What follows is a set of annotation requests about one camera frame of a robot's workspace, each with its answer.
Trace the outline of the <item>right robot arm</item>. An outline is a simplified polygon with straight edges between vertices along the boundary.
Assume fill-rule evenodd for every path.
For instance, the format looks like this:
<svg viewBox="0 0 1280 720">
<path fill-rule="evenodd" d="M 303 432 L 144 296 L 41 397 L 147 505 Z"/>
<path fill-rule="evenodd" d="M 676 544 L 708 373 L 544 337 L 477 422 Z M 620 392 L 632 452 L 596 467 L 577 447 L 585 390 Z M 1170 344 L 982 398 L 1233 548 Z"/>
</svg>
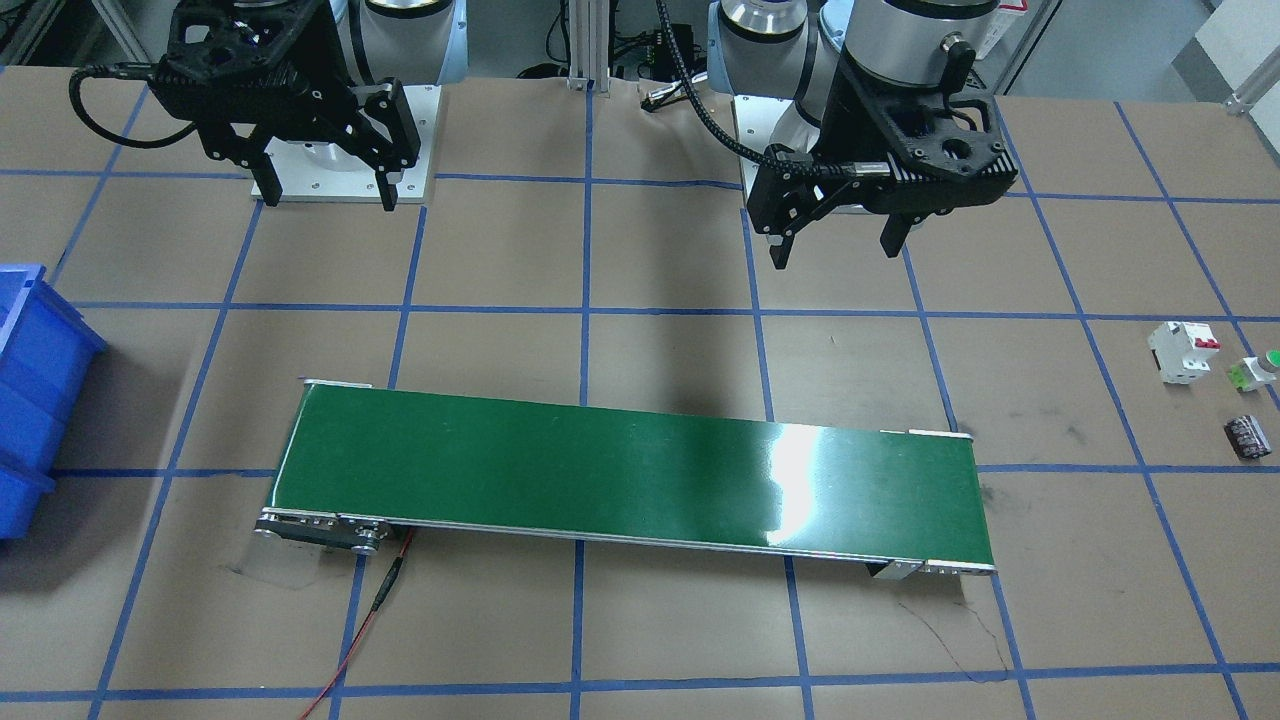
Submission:
<svg viewBox="0 0 1280 720">
<path fill-rule="evenodd" d="M 462 1 L 182 1 L 148 86 L 279 202 L 424 202 Z"/>
</svg>

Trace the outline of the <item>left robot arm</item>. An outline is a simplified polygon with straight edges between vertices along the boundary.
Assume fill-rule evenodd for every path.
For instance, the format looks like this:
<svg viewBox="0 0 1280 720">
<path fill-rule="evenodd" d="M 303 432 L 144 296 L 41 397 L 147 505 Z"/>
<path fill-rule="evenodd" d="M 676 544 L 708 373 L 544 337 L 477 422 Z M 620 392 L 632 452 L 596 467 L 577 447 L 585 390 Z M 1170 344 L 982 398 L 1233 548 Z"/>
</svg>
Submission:
<svg viewBox="0 0 1280 720">
<path fill-rule="evenodd" d="M 717 138 L 756 167 L 753 229 L 788 265 L 799 233 L 842 208 L 884 218 L 900 255 L 929 217 L 988 206 L 1018 178 L 993 95 L 968 81 L 996 1 L 714 1 L 708 85 L 783 110 L 762 149 Z"/>
</svg>

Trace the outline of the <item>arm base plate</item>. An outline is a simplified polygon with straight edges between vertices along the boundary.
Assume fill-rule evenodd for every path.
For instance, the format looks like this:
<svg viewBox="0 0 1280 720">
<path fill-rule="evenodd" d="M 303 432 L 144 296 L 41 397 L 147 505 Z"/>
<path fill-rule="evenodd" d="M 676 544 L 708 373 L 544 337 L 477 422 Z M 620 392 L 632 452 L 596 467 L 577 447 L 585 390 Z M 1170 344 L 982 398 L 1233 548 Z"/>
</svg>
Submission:
<svg viewBox="0 0 1280 720">
<path fill-rule="evenodd" d="M 794 100 L 735 95 L 732 105 L 739 142 L 754 151 L 781 142 L 804 152 L 818 138 L 818 128 L 799 115 Z"/>
<path fill-rule="evenodd" d="M 443 87 L 408 85 L 410 105 L 421 147 L 415 167 L 403 169 L 396 184 L 398 204 L 428 204 L 434 173 L 433 150 Z M 380 196 L 374 170 L 334 143 L 302 143 L 274 138 L 266 149 L 282 182 L 283 202 L 372 202 Z"/>
</svg>

